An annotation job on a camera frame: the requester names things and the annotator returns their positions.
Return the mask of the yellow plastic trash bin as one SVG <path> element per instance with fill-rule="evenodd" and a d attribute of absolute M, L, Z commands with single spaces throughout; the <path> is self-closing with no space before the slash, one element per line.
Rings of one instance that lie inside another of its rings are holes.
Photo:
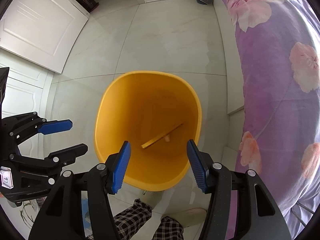
<path fill-rule="evenodd" d="M 143 143 L 178 122 L 183 125 L 142 149 Z M 187 81 L 164 72 L 128 72 L 103 94 L 95 122 L 95 153 L 105 162 L 128 141 L 131 156 L 125 183 L 146 191 L 164 191 L 188 171 L 187 142 L 198 142 L 201 125 L 201 103 Z"/>

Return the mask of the metal table leg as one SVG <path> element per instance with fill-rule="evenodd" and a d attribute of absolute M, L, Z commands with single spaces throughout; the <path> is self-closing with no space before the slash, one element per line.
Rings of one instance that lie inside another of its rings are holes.
<path fill-rule="evenodd" d="M 301 202 L 296 202 L 296 204 L 291 208 L 291 212 L 301 224 L 308 224 L 312 216 L 315 214 L 315 211 Z"/>

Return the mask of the plaid trouser legs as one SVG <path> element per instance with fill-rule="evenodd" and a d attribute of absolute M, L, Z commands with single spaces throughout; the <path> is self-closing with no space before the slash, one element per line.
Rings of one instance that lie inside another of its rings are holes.
<path fill-rule="evenodd" d="M 151 206 L 137 198 L 131 207 L 113 219 L 120 239 L 131 239 L 151 217 Z M 152 239 L 184 239 L 183 232 L 183 226 L 177 220 L 165 215 Z"/>

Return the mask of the beige slipper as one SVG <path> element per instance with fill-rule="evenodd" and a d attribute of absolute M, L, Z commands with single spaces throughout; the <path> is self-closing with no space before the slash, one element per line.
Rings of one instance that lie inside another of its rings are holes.
<path fill-rule="evenodd" d="M 178 222 L 183 228 L 188 228 L 204 222 L 207 216 L 207 211 L 203 208 L 193 208 L 176 213 L 164 214 L 161 220 L 165 218 L 172 219 Z"/>

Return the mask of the white panelled door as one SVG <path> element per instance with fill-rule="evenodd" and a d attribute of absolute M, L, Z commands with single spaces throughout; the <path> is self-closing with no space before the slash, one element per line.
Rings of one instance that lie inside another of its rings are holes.
<path fill-rule="evenodd" d="M 60 74 L 89 16 L 76 0 L 13 0 L 1 18 L 1 48 Z"/>

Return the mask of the yellow stick in bin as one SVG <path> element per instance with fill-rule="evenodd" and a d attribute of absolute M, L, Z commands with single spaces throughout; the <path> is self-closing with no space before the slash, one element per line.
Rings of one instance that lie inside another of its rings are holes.
<path fill-rule="evenodd" d="M 178 122 L 178 123 L 176 123 L 174 125 L 171 125 L 169 128 L 166 128 L 164 131 L 158 133 L 156 136 L 154 136 L 153 138 L 151 138 L 147 142 L 143 143 L 141 145 L 142 149 L 146 149 L 146 148 L 152 146 L 156 142 L 158 142 L 161 139 L 167 137 L 171 132 L 173 132 L 174 130 L 178 129 L 182 125 L 183 125 L 183 122 Z"/>

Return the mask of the purple floral bed sheet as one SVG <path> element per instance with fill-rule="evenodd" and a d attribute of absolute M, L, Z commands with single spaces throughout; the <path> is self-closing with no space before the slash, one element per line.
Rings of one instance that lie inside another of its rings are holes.
<path fill-rule="evenodd" d="M 234 168 L 259 175 L 296 238 L 291 208 L 319 206 L 319 19 L 308 0 L 222 1 L 244 80 Z"/>

